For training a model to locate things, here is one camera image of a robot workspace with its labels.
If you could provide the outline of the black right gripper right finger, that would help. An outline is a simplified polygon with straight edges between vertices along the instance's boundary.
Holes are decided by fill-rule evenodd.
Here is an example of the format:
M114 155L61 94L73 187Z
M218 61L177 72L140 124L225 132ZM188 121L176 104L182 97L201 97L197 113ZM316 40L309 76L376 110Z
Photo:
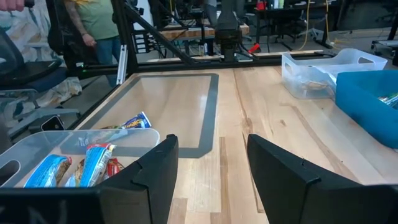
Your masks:
M251 174L270 224L398 224L398 185L362 185L249 134Z

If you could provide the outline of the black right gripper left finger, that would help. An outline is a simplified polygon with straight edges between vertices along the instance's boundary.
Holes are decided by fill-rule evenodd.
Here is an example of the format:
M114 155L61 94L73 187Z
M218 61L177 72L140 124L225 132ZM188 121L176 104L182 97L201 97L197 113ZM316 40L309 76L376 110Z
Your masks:
M18 187L43 152L43 144L29 141L26 149L12 147L0 155L0 166L20 165L0 187L0 224L167 223L177 178L176 135L95 187Z

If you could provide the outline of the red chocolate chip granola bar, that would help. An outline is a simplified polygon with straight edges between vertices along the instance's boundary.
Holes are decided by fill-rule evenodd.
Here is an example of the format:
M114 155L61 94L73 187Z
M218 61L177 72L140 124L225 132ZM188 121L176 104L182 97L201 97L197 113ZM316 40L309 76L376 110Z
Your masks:
M118 161L117 158L111 158L108 160L108 163L106 165L105 173L103 176L103 180L106 180L117 173L119 173L121 170L124 169L124 166Z

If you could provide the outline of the purple granola bar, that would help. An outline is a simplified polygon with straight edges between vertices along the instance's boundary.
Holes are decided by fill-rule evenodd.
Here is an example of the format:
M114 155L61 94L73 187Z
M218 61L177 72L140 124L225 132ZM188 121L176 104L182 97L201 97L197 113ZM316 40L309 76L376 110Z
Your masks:
M151 128L152 125L146 116L145 112L141 111L133 118L129 119L123 124L115 126L107 126L102 129L136 129L136 128Z

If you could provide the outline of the blue plastic bin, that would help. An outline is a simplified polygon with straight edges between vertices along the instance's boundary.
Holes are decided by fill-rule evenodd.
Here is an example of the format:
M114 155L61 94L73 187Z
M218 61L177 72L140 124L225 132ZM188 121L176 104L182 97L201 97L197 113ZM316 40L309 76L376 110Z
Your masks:
M381 100L398 94L398 70L339 73L336 105L381 144L398 149L398 103Z

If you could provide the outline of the black phone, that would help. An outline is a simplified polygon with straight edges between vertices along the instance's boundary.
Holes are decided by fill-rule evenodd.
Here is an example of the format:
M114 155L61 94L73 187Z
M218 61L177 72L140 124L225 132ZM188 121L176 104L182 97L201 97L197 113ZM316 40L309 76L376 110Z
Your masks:
M40 128L43 131L62 131L65 129L64 123L58 115L42 118Z

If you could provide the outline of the grey bordered table mat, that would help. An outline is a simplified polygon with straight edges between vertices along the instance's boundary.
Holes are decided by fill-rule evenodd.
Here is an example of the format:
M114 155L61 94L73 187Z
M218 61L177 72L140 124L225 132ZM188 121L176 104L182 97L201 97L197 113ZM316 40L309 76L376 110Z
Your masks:
M105 99L79 129L123 124L143 111L164 138L178 136L181 158L199 158L213 149L219 76L215 73L141 75Z

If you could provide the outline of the clear plastic bin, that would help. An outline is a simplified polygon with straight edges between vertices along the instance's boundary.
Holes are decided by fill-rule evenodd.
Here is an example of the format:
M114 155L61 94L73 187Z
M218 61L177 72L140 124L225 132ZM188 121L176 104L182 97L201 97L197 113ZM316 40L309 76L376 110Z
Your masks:
M71 157L73 164L61 180L65 184L85 157L86 147L110 143L116 146L112 156L124 167L150 151L160 142L158 131L147 129L91 129L44 131L30 135L0 154L0 187L23 187L34 169L49 155Z
M387 59L358 49L343 49L332 58L295 60L291 54L282 54L282 83L290 94L301 99L334 98L339 73L382 70ZM303 91L300 82L329 84L324 90Z

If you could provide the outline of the crumpled plastic bag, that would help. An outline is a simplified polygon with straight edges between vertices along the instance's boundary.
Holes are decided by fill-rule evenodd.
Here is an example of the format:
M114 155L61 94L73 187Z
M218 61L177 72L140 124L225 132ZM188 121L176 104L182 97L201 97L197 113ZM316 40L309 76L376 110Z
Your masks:
M70 77L50 90L43 92L38 97L37 103L40 107L59 105L73 96L80 95L81 92L80 80L77 77Z

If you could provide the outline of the black office chair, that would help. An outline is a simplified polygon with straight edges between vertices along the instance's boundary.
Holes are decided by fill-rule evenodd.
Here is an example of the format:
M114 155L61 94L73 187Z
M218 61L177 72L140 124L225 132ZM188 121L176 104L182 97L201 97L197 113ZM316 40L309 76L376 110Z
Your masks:
M60 106L41 107L37 103L39 93L66 80L67 69L61 66L60 60L25 62L21 52L2 27L0 27L0 58L5 60L0 63L0 93L26 92L34 105L32 111L15 116L18 124L8 130L8 135L13 136L34 121L46 116L61 114L81 116L78 109L65 109Z

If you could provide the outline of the wooden workbench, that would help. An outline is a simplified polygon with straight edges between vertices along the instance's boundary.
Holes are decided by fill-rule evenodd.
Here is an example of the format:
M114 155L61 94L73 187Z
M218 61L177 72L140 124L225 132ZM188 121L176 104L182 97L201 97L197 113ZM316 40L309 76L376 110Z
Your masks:
M240 25L243 35L249 34L249 26L246 24ZM177 39L201 39L202 30L200 27L186 28L179 24L168 25L159 31L168 40ZM213 38L215 36L215 29L212 27L204 27L204 37Z

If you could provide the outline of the person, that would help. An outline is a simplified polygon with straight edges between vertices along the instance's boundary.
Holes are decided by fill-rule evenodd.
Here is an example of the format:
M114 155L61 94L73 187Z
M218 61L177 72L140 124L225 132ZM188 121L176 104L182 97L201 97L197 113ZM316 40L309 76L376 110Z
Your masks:
M86 46L91 47L102 65L118 60L121 42L113 22L111 0L63 0L73 24Z

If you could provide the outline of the black desk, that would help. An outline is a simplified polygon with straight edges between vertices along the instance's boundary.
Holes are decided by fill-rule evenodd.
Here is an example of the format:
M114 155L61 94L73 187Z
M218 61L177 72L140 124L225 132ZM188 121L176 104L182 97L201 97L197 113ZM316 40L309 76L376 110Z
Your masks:
M254 0L256 6L256 43L262 31L266 32L266 43L275 36L275 43L293 49L281 40L289 36L293 41L304 37L306 45L311 37L316 44L332 49L329 32L336 29L343 0Z

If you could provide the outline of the person's hand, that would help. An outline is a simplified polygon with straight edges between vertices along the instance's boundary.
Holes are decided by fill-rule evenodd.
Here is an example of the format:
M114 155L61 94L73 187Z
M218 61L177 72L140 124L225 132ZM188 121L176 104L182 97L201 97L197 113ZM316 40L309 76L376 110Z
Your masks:
M0 11L23 11L25 0L0 0Z

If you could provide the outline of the silver aluminium bracket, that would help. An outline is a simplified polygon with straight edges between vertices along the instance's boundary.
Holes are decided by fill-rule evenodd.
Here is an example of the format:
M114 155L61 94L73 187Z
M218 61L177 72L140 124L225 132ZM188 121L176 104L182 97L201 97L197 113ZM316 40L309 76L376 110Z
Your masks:
M126 70L127 70L127 58L128 58L127 45L121 45L121 52L119 55L119 62L118 62L118 75L116 79L117 85L122 85L125 82Z

